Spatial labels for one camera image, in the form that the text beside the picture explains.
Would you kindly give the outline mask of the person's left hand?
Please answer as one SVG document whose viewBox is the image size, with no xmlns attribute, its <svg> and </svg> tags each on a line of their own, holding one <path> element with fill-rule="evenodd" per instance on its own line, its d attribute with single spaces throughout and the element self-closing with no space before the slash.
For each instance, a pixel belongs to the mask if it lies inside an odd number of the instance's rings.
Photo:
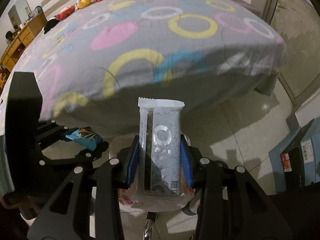
<svg viewBox="0 0 320 240">
<path fill-rule="evenodd" d="M 16 209 L 28 203 L 28 198 L 18 193 L 1 195 L 1 204 L 6 209 Z"/>
</svg>

